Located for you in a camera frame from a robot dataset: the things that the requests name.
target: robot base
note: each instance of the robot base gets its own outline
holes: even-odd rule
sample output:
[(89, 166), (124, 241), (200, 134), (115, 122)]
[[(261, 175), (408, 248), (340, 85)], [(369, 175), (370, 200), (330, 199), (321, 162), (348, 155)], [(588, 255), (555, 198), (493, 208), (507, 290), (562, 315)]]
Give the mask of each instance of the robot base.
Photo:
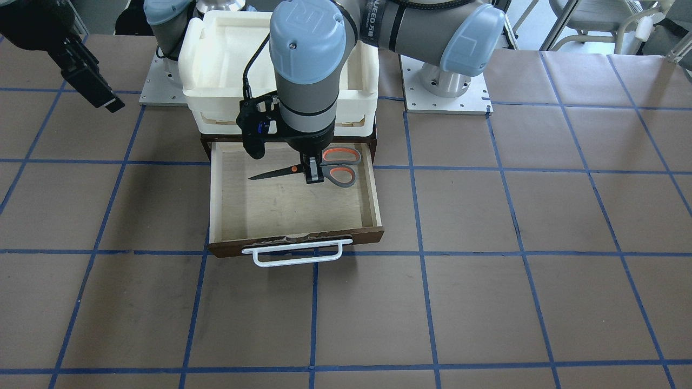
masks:
[(154, 55), (147, 79), (142, 87), (139, 103), (159, 107), (186, 107), (182, 85), (169, 80), (165, 60)]
[(406, 110), (422, 114), (484, 115), (493, 112), (485, 78), (479, 74), (471, 78), (468, 90), (458, 98), (443, 98), (428, 92), (418, 77), (423, 62), (401, 56), (403, 92)]

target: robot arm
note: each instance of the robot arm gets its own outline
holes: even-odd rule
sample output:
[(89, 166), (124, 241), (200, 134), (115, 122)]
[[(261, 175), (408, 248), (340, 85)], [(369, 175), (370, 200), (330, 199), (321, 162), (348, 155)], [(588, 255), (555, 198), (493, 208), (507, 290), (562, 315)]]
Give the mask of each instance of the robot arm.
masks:
[[(343, 65), (358, 40), (439, 66), (478, 75), (504, 26), (483, 0), (442, 4), (401, 0), (286, 0), (274, 10), (269, 50), (277, 91), (241, 102), (238, 124), (246, 151), (264, 155), (267, 120), (300, 152), (307, 183), (321, 182), (321, 152), (334, 137)], [(264, 114), (258, 107), (265, 104)]]
[(66, 0), (0, 0), (0, 33), (24, 50), (48, 52), (60, 74), (94, 107), (124, 107), (99, 74), (98, 60), (72, 32), (74, 14)]

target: scissors handle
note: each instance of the scissors handle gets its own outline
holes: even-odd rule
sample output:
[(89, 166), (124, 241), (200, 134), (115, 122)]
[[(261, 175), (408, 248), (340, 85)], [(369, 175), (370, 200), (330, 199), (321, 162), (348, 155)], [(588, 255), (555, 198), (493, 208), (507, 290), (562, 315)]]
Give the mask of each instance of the scissors handle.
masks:
[[(335, 159), (334, 154), (339, 154), (341, 159)], [(322, 166), (358, 165), (361, 159), (361, 153), (352, 147), (330, 147), (322, 152)]]
[[(341, 181), (334, 176), (337, 172), (346, 172), (351, 175), (351, 179), (349, 181)], [(334, 185), (342, 188), (350, 188), (356, 183), (356, 171), (348, 165), (322, 165), (322, 175)]]

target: tile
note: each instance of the tile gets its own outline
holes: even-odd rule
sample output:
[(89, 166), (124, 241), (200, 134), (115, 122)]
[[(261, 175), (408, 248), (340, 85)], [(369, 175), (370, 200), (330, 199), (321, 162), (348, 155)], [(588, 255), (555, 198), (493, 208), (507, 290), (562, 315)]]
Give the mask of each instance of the tile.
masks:
[(304, 389), (308, 387), (307, 373), (230, 373), (188, 374), (187, 389)]
[(208, 224), (208, 166), (129, 165), (100, 248), (201, 250)]
[(558, 102), (536, 51), (495, 50), (483, 76), (494, 102)]
[(692, 218), (671, 178), (594, 174), (623, 251), (692, 252)]
[(443, 389), (554, 389), (550, 369), (442, 370)]
[(619, 257), (529, 257), (556, 361), (657, 359)]
[(15, 180), (20, 166), (20, 163), (0, 163), (0, 198), (5, 198), (5, 194)]
[(490, 121), (502, 166), (583, 169), (562, 109), (531, 105), (496, 105), (494, 109)]
[(692, 107), (692, 84), (680, 66), (658, 55), (610, 58), (639, 107)]
[(209, 257), (190, 366), (308, 365), (312, 277), (310, 264)]
[(419, 257), (320, 264), (318, 365), (432, 363)]
[(78, 93), (60, 95), (32, 158), (121, 161), (140, 111), (137, 96), (121, 98), (125, 108), (112, 114), (92, 107)]
[(692, 359), (692, 258), (628, 257), (627, 263), (663, 355)]
[(179, 374), (63, 374), (55, 389), (175, 389)]
[(97, 256), (62, 366), (180, 366), (201, 256)]
[(575, 57), (559, 51), (542, 54), (564, 104), (632, 106), (605, 55)]
[(0, 368), (55, 367), (88, 262), (88, 255), (0, 254)]
[[(0, 69), (3, 69), (3, 72), (7, 70), (2, 65)], [(0, 133), (3, 137), (0, 143), (0, 158), (26, 156), (46, 119), (55, 95), (54, 92), (0, 91)], [(26, 104), (27, 100), (31, 100), (30, 105)]]
[(668, 366), (677, 388), (692, 388), (692, 365)]
[(401, 64), (399, 55), (380, 48), (380, 78), (377, 84), (380, 96), (403, 98)]
[(677, 181), (682, 194), (685, 196), (687, 203), (692, 206), (692, 174), (691, 175), (676, 175), (675, 181)]
[(22, 50), (7, 39), (0, 42), (0, 69), (3, 88), (58, 89), (64, 81), (48, 53)]
[(154, 58), (156, 38), (89, 35), (85, 45), (98, 58), (101, 75), (114, 91), (142, 90)]
[(209, 161), (199, 142), (197, 124), (186, 107), (147, 107), (129, 159)]
[(483, 115), (408, 114), (413, 164), (496, 168)]
[(0, 375), (0, 388), (45, 389), (51, 382), (50, 375)]
[(418, 251), (410, 171), (375, 169), (374, 173), (385, 234), (379, 243), (359, 244), (354, 250)]
[(406, 130), (403, 127), (404, 103), (379, 100), (375, 120), (377, 124), (377, 150), (375, 165), (408, 166)]
[(427, 251), (515, 251), (514, 225), (498, 172), (416, 170)]
[(567, 108), (567, 115), (590, 169), (665, 170), (633, 109)]
[(548, 360), (521, 257), (426, 257), (440, 363)]
[(318, 372), (316, 389), (434, 389), (432, 370), (386, 372)]
[(586, 174), (507, 172), (506, 177), (526, 250), (615, 250)]
[(641, 110), (641, 117), (672, 171), (692, 172), (692, 111)]
[(591, 368), (559, 368), (564, 389), (668, 389), (662, 366), (597, 366)]
[(0, 215), (0, 247), (93, 249), (119, 170), (29, 163)]

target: drawer handle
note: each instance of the drawer handle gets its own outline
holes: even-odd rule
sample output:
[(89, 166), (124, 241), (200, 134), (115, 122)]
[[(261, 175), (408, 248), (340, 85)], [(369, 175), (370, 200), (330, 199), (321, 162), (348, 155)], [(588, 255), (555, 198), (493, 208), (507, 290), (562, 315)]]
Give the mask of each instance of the drawer handle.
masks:
[[(266, 246), (266, 247), (251, 247), (243, 248), (241, 251), (243, 254), (252, 254), (253, 261), (259, 267), (272, 267), (272, 266), (286, 266), (290, 264), (309, 264), (314, 262), (326, 262), (334, 261), (341, 258), (341, 254), (344, 251), (344, 244), (353, 243), (353, 239), (336, 239), (336, 240), (325, 240), (321, 242), (303, 242), (303, 243), (292, 243), (292, 244), (282, 244), (279, 246)], [(334, 255), (325, 255), (322, 257), (308, 257), (308, 258), (295, 258), (291, 260), (278, 260), (278, 261), (267, 261), (261, 262), (259, 259), (259, 254), (261, 253), (273, 253), (276, 251), (293, 251), (301, 250), (303, 248), (318, 248), (318, 247), (328, 247), (328, 246), (338, 246), (339, 249)]]

